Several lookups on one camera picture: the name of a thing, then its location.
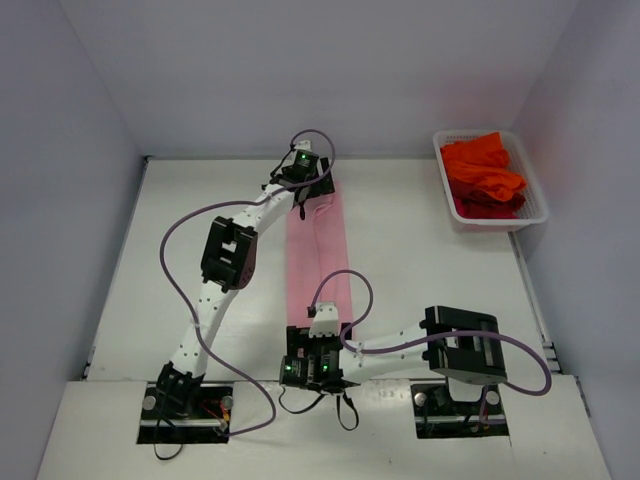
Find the pink cloth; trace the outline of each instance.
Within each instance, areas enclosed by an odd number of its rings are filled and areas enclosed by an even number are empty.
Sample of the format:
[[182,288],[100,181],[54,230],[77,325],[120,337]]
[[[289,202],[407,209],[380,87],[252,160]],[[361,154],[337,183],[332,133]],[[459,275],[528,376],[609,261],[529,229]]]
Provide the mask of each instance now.
[[[306,219],[295,208],[287,214],[287,325],[311,326],[307,307],[320,282],[331,272],[349,268],[342,192],[312,198],[305,203]],[[334,302],[340,323],[353,321],[349,275],[329,280],[318,299]]]

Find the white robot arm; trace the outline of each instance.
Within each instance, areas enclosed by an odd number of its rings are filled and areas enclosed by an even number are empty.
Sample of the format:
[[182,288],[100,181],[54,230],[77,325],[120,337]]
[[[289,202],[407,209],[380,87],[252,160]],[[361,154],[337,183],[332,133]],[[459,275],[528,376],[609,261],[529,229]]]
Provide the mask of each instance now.
[[299,206],[304,217],[306,199],[334,192],[328,159],[310,149],[309,141],[292,145],[293,163],[280,174],[272,172],[263,193],[247,202],[251,206],[212,222],[200,265],[203,285],[195,305],[197,322],[188,327],[156,383],[158,393],[167,395],[167,408],[188,410],[207,369],[205,349],[210,349],[229,305],[253,277],[259,237],[293,207]]
[[[241,229],[252,229],[259,238],[278,218],[286,215],[294,207],[294,192],[285,190],[273,195],[281,189],[282,186],[279,184],[268,185],[262,195],[256,199],[256,203],[260,204],[267,197],[271,198],[268,198],[261,205],[247,207],[231,217],[231,222]],[[237,247],[232,243],[228,244],[227,248],[231,249],[231,253],[233,253],[232,249]],[[252,268],[249,267],[247,275],[253,274]],[[178,350],[171,357],[171,362],[176,370],[185,374],[191,373],[194,378],[205,374],[208,355],[202,350],[195,329],[200,328],[206,344],[211,346],[227,308],[239,291],[236,289],[223,291],[220,284],[212,280],[203,283],[196,305],[199,326],[195,324],[189,326]]]
[[310,328],[287,329],[287,355],[280,372],[280,383],[285,386],[336,394],[385,373],[416,367],[471,385],[507,380],[497,339],[502,336],[491,315],[430,307],[425,310],[424,320],[406,329],[344,343],[333,303],[316,304],[310,315]]

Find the black cable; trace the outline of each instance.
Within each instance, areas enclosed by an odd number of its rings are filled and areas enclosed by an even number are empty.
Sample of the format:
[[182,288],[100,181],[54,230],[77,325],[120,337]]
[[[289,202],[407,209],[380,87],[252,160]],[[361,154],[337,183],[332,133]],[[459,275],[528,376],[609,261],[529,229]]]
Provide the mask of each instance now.
[[289,151],[286,153],[286,155],[284,157],[282,157],[282,160],[280,160],[280,163],[278,164],[278,166],[276,168],[274,168],[273,170],[271,170],[271,173],[269,174],[269,176],[271,178],[276,176],[276,173],[278,173],[278,170],[280,170],[280,167],[282,167],[282,165],[284,164],[284,161],[287,159],[289,154],[291,152],[293,152],[294,149],[295,149],[295,145],[293,145],[293,144],[289,145]]
[[168,460],[173,460],[178,455],[180,455],[180,452],[182,452],[182,449],[184,448],[184,443],[181,443],[180,444],[180,448],[178,449],[178,451],[176,453],[174,453],[173,455],[169,455],[168,457],[161,456],[158,453],[158,448],[157,448],[158,431],[160,430],[160,422],[162,420],[164,420],[167,423],[167,425],[169,425],[169,428],[176,429],[175,424],[171,420],[169,420],[168,418],[163,418],[164,417],[165,407],[167,405],[167,397],[169,397],[169,391],[171,390],[172,386],[173,386],[173,383],[170,383],[170,384],[167,385],[167,390],[165,391],[164,398],[162,399],[162,405],[160,406],[160,410],[158,411],[158,421],[156,422],[156,426],[153,429],[153,453],[155,454],[155,456],[156,456],[156,458],[158,460],[161,460],[163,462],[166,462]]
[[282,393],[281,393],[281,394],[280,394],[280,396],[278,397],[278,403],[280,404],[280,406],[282,407],[282,409],[283,409],[283,410],[285,410],[285,411],[289,412],[291,415],[300,415],[301,413],[307,413],[307,412],[309,412],[309,411],[313,410],[313,409],[316,407],[316,405],[318,405],[318,404],[322,401],[322,399],[326,396],[325,394],[321,393],[321,394],[318,396],[318,398],[316,398],[316,399],[311,403],[311,405],[309,405],[308,407],[304,407],[302,410],[296,410],[296,411],[294,412],[294,411],[289,410],[287,407],[285,407],[285,406],[282,404],[282,397],[284,397],[284,394],[285,394],[285,393],[287,393],[287,389],[286,389],[286,388],[284,388],[284,387],[282,387]]
[[353,413],[356,416],[356,423],[351,428],[345,427],[344,423],[342,423],[342,416],[340,415],[340,397],[336,395],[336,411],[338,412],[338,421],[340,422],[342,428],[344,428],[347,432],[353,432],[356,428],[358,428],[358,425],[360,425],[360,415],[358,414],[358,410],[356,410],[356,407],[353,404],[353,400],[347,397],[346,393],[342,394],[342,400],[344,400],[344,403],[347,405],[347,407],[353,410]]

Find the plastic basket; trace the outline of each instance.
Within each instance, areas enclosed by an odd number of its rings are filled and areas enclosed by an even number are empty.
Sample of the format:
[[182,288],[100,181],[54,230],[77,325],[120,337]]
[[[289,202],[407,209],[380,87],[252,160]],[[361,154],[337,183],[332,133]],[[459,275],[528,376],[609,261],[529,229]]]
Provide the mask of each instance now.
[[456,229],[462,231],[475,231],[475,232],[515,232],[528,225],[537,223],[544,223],[547,221],[549,211],[547,209],[547,203],[542,196],[542,191],[538,180],[531,168],[531,162],[527,152],[520,139],[511,132],[500,131],[500,138],[502,139],[502,146],[509,152],[511,161],[507,166],[507,170],[518,173],[524,177],[527,181],[527,188],[521,193],[524,195],[526,202],[520,210],[516,212],[517,219],[482,219],[482,218],[464,218],[461,217],[456,206],[453,203],[453,195],[451,195],[451,189],[449,188],[449,180],[447,179],[447,172],[444,168],[444,162],[442,161],[442,155],[440,154],[440,147],[449,145],[454,142],[466,142],[473,140],[474,138],[493,133],[496,130],[443,130],[437,132],[433,136],[433,145],[436,149],[436,156],[438,157],[438,165],[440,166],[440,175],[442,182],[444,183],[444,190],[447,196],[447,202],[449,203],[449,211],[451,217],[454,220],[454,226]]

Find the gray wall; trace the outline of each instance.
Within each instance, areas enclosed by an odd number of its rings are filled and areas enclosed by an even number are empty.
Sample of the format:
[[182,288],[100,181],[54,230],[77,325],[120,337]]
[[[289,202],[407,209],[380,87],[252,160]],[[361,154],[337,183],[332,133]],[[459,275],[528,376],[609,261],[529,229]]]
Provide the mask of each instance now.
[[510,127],[577,0],[61,0],[146,154],[422,155]]
[[527,263],[616,480],[640,452],[639,46],[638,2],[582,0],[515,123],[552,212]]
[[51,0],[0,2],[0,478],[34,478],[86,360],[138,149]]

